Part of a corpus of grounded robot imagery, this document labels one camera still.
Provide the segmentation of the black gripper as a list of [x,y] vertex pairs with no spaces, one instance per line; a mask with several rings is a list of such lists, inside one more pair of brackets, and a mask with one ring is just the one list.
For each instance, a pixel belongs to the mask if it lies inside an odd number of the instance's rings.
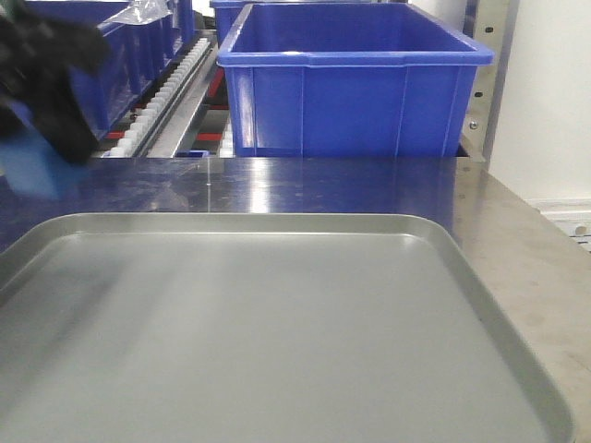
[[23,124],[8,106],[26,103],[32,123],[71,164],[86,164],[98,146],[71,86],[73,69],[96,76],[111,49],[96,27],[41,15],[29,6],[1,8],[0,138]]

